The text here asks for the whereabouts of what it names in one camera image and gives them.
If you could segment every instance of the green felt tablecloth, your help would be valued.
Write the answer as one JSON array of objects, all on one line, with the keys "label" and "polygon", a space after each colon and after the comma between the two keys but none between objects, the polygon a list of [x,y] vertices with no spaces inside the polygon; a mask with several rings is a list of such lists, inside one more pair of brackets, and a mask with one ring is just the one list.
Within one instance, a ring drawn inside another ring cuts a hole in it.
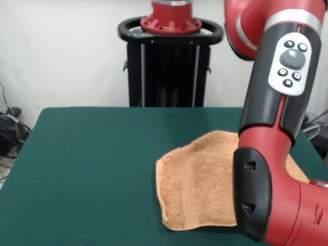
[{"label": "green felt tablecloth", "polygon": [[[171,232],[155,162],[241,109],[61,108],[42,112],[0,191],[0,245],[258,245],[233,229]],[[310,179],[328,170],[305,136],[292,156]]]}]

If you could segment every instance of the folded towel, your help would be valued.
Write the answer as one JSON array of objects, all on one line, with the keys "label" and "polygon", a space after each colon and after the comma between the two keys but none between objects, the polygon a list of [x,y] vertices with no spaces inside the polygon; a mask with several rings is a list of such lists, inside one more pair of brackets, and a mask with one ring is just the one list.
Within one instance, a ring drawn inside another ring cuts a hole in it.
[{"label": "folded towel", "polygon": [[[237,146],[236,133],[215,131],[157,161],[157,197],[168,229],[236,225],[232,160]],[[294,179],[310,182],[291,156],[286,168]]]}]

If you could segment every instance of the navigation button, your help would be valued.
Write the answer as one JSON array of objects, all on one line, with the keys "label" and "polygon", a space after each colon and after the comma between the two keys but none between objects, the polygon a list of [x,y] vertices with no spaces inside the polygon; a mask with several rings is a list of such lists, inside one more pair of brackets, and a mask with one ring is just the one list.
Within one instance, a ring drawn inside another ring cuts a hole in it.
[{"label": "navigation button", "polygon": [[302,76],[300,73],[293,73],[292,75],[293,79],[296,80],[296,81],[300,81]]},{"label": "navigation button", "polygon": [[284,43],[284,45],[285,45],[286,48],[292,48],[292,47],[295,46],[295,43],[293,41],[289,40],[289,41],[286,41]]},{"label": "navigation button", "polygon": [[286,86],[286,87],[288,87],[288,88],[290,88],[290,87],[293,86],[293,82],[290,79],[285,79],[283,81],[283,85]]},{"label": "navigation button", "polygon": [[299,49],[300,51],[303,51],[303,52],[305,52],[305,51],[308,50],[308,48],[307,48],[307,46],[306,46],[305,44],[299,44],[299,45],[298,45],[298,49]]},{"label": "navigation button", "polygon": [[285,68],[283,68],[283,69],[280,69],[280,70],[278,71],[278,74],[279,74],[280,76],[286,76],[286,75],[288,74],[288,72],[287,72],[287,70],[286,70]]}]

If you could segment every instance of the black handle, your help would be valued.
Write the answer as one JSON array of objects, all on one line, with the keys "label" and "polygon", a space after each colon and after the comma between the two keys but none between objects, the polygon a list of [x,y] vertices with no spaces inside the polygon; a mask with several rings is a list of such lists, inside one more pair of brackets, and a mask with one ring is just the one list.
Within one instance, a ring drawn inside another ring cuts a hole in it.
[{"label": "black handle", "polygon": [[118,36],[129,43],[137,44],[176,44],[176,45],[214,45],[222,41],[224,37],[223,28],[210,20],[202,21],[202,28],[211,31],[211,34],[194,33],[188,35],[162,35],[147,31],[131,32],[135,27],[140,27],[143,17],[127,19],[118,25]]}]

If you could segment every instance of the red robot arm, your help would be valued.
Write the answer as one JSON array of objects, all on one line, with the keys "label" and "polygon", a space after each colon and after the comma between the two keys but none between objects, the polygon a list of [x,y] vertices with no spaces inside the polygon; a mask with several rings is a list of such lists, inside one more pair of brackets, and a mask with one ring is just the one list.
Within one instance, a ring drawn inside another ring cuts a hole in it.
[{"label": "red robot arm", "polygon": [[291,178],[286,158],[299,134],[317,70],[325,0],[225,0],[234,52],[254,60],[234,153],[239,229],[273,245],[328,244],[328,185]]}]

